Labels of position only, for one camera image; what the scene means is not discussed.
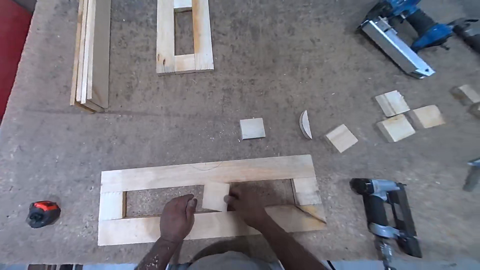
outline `rectangular wooden frame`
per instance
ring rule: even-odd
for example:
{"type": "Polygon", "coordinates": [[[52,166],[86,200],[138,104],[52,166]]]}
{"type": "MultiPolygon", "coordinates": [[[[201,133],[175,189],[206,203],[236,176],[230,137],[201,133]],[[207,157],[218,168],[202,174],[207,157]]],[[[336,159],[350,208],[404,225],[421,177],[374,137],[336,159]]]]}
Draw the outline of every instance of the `rectangular wooden frame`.
{"type": "Polygon", "coordinates": [[[157,0],[156,72],[158,75],[213,70],[208,0],[157,0]],[[175,55],[175,12],[192,11],[193,54],[175,55]]]}
{"type": "MultiPolygon", "coordinates": [[[[326,228],[310,155],[105,171],[101,178],[98,245],[148,243],[160,237],[160,217],[125,218],[127,191],[199,184],[292,179],[296,205],[266,207],[267,213],[287,232],[326,228]]],[[[195,224],[186,239],[251,234],[259,232],[235,212],[203,212],[195,213],[195,224]]]]}

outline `red wall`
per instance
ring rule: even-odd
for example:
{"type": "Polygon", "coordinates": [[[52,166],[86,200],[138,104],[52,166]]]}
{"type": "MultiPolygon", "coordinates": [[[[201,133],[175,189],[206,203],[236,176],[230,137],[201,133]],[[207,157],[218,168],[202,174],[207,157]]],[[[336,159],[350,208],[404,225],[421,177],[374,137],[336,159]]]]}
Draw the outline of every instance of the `red wall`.
{"type": "Polygon", "coordinates": [[[0,122],[17,74],[31,13],[12,0],[0,0],[0,122]]]}

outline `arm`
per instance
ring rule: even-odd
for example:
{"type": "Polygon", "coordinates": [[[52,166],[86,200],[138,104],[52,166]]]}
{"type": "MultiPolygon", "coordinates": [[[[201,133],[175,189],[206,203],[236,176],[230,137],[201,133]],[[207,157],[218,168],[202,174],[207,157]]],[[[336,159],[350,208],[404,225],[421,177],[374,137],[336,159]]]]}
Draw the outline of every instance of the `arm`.
{"type": "Polygon", "coordinates": [[[160,238],[135,270],[163,270],[193,227],[197,199],[192,194],[169,201],[160,218],[160,238]]]}
{"type": "Polygon", "coordinates": [[[240,189],[232,189],[230,194],[225,201],[247,225],[263,234],[285,270],[327,270],[265,212],[256,194],[240,189]]]}

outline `person's left hand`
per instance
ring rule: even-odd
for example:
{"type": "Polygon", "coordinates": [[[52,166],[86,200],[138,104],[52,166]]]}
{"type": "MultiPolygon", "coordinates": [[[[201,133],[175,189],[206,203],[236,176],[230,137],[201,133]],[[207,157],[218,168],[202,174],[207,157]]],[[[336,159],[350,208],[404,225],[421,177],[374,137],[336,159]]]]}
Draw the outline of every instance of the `person's left hand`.
{"type": "Polygon", "coordinates": [[[169,201],[160,216],[160,238],[173,243],[182,241],[192,230],[196,207],[193,194],[169,201]]]}

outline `tape measure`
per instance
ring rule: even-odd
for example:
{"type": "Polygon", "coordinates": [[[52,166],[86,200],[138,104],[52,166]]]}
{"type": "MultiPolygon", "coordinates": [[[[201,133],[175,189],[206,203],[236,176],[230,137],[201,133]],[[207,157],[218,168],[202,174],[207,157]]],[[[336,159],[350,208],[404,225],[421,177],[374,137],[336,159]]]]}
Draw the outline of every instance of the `tape measure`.
{"type": "Polygon", "coordinates": [[[30,204],[27,223],[32,228],[52,224],[60,216],[60,207],[51,201],[38,201],[30,204]]]}

